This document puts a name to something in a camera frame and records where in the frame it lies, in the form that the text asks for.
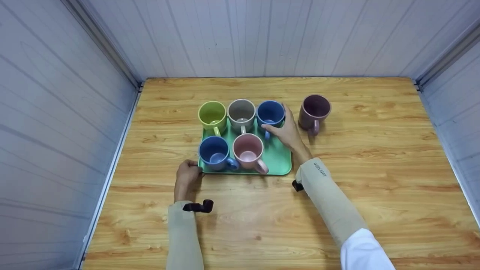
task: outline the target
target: mug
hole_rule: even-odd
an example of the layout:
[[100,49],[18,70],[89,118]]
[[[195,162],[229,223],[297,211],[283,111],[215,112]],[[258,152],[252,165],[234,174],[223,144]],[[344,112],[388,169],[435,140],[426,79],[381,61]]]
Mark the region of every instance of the mug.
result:
[[245,134],[250,131],[255,121],[255,105],[247,99],[234,100],[227,109],[232,129]]
[[[280,127],[285,118],[285,108],[279,102],[274,100],[266,100],[257,108],[257,124],[258,127],[262,124],[269,124],[274,127]],[[265,130],[265,140],[270,139],[270,133]]]
[[306,97],[300,108],[299,125],[312,136],[317,136],[320,122],[325,120],[332,110],[332,104],[323,96]]
[[238,170],[239,163],[230,157],[227,141],[219,136],[210,136],[198,146],[198,156],[212,170]]
[[261,174],[268,173],[268,167],[260,159],[264,153],[264,143],[254,134],[246,133],[233,141],[233,155],[246,169],[255,169]]
[[204,129],[213,135],[221,136],[227,127],[227,111],[225,106],[218,101],[205,102],[198,109],[198,119]]

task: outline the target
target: wooden table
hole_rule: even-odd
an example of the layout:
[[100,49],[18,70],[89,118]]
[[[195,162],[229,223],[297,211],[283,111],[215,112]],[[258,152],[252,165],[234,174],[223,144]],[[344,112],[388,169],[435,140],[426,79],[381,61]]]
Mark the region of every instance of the wooden table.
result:
[[[309,141],[398,270],[480,269],[478,227],[407,78],[188,78],[145,83],[85,270],[164,269],[178,164],[197,159],[208,100],[287,103],[321,93],[332,113]],[[315,207],[282,177],[207,175],[197,200],[206,270],[340,269]]]

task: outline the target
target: mug rim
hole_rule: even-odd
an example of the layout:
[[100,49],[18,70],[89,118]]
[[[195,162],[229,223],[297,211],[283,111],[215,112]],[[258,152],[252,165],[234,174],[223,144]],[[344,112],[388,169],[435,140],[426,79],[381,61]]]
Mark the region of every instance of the mug rim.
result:
[[[208,104],[208,103],[219,103],[220,105],[222,105],[224,113],[223,113],[222,119],[221,119],[220,121],[218,121],[218,123],[215,123],[215,124],[207,124],[207,123],[205,123],[205,122],[202,120],[202,118],[200,117],[200,111],[202,110],[203,106],[205,106],[205,105]],[[198,109],[198,112],[197,112],[198,120],[199,120],[202,124],[207,125],[207,126],[212,126],[212,127],[215,127],[216,125],[220,124],[220,123],[225,119],[226,116],[227,116],[227,109],[225,109],[225,105],[223,105],[222,102],[216,101],[216,100],[210,100],[210,101],[205,102],[204,104],[202,104],[202,105],[200,106],[200,108]]]
[[[260,153],[260,155],[258,155],[258,157],[254,160],[251,160],[251,161],[244,161],[242,160],[241,158],[239,158],[237,156],[237,154],[235,153],[235,142],[238,140],[238,138],[242,137],[242,136],[245,136],[245,135],[252,135],[252,136],[255,136],[259,141],[260,143],[262,144],[262,152]],[[233,153],[233,156],[238,160],[238,161],[241,161],[241,162],[246,162],[246,163],[252,163],[252,162],[256,162],[257,160],[260,159],[260,157],[262,157],[262,155],[264,154],[264,150],[265,150],[265,145],[264,145],[264,142],[262,141],[262,139],[255,135],[255,134],[252,134],[252,133],[244,133],[242,135],[239,135],[235,138],[235,140],[233,140],[233,143],[232,143],[232,153]]]
[[[267,123],[267,122],[265,122],[265,120],[263,120],[263,119],[258,115],[258,108],[259,108],[260,106],[262,106],[264,103],[267,103],[267,102],[275,102],[276,104],[278,104],[278,105],[280,105],[280,106],[282,107],[282,109],[283,109],[283,117],[282,117],[282,119],[280,119],[280,121],[277,121],[277,122],[274,122],[274,123]],[[285,119],[285,108],[283,107],[282,103],[280,103],[280,102],[278,102],[278,101],[276,101],[276,100],[265,100],[265,101],[263,101],[262,103],[258,104],[258,107],[257,107],[256,111],[257,111],[257,118],[258,118],[258,120],[260,120],[262,123],[265,123],[265,124],[268,124],[268,125],[276,125],[276,124],[278,124],[278,123],[281,123],[281,122]]]
[[[325,99],[325,100],[328,102],[329,108],[328,108],[328,112],[327,112],[325,115],[322,115],[322,116],[311,115],[311,114],[308,113],[307,110],[305,109],[305,107],[304,107],[305,100],[307,100],[307,98],[309,98],[309,97],[314,97],[314,96],[316,96],[316,97],[321,97],[321,98]],[[308,116],[311,116],[311,117],[316,118],[316,119],[321,119],[321,118],[327,117],[327,116],[330,114],[330,112],[332,111],[332,103],[331,103],[326,97],[324,97],[324,96],[322,96],[322,95],[312,94],[312,95],[306,96],[306,97],[303,99],[303,101],[302,101],[302,103],[301,103],[301,109],[302,109],[302,111],[303,111],[304,113],[306,113]]]
[[[239,100],[245,100],[245,101],[248,101],[252,106],[253,106],[253,115],[247,120],[247,121],[244,121],[244,122],[238,122],[234,119],[232,119],[232,117],[230,116],[230,106],[232,106],[232,104],[236,101],[239,101]],[[228,107],[227,107],[227,116],[228,116],[228,119],[230,119],[231,121],[235,122],[235,123],[238,123],[238,124],[242,124],[242,123],[247,123],[249,121],[251,121],[253,118],[255,118],[255,116],[257,115],[257,108],[255,107],[255,104],[253,102],[251,102],[250,100],[246,99],[246,98],[239,98],[239,99],[236,99],[234,101],[232,101]]]
[[[224,157],[221,161],[219,161],[219,162],[213,163],[213,162],[206,161],[206,160],[203,159],[202,155],[200,155],[200,147],[201,147],[202,144],[203,144],[206,140],[208,140],[209,138],[222,139],[223,142],[227,145],[227,154],[226,154],[225,157]],[[201,143],[198,145],[198,151],[197,151],[197,153],[198,153],[198,157],[199,157],[205,164],[207,164],[207,165],[215,165],[215,164],[220,164],[220,163],[224,162],[227,158],[230,157],[230,147],[228,147],[228,142],[227,142],[226,139],[224,139],[224,138],[222,138],[222,137],[220,137],[220,136],[208,136],[208,137],[205,138],[203,141],[201,141]]]

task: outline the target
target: person's left hand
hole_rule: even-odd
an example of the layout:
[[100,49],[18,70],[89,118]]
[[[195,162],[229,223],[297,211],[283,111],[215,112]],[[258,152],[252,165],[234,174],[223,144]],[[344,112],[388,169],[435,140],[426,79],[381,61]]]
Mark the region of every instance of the person's left hand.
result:
[[174,202],[189,200],[188,197],[194,186],[193,184],[203,176],[202,168],[198,167],[198,162],[193,160],[182,162],[177,170]]

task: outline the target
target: hand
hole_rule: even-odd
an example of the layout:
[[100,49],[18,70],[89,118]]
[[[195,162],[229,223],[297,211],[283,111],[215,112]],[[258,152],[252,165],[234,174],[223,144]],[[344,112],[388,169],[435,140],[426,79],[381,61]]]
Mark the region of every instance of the hand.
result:
[[312,154],[301,140],[300,133],[297,129],[297,123],[293,118],[292,110],[290,110],[285,103],[282,103],[282,105],[285,109],[285,123],[283,126],[281,128],[276,128],[268,124],[262,124],[262,128],[277,136],[280,142],[288,147],[290,151],[292,151],[294,157],[303,164],[312,159]]
[[177,170],[177,180],[175,181],[174,202],[189,200],[193,184],[202,179],[204,174],[202,168],[198,167],[198,162],[185,160]]

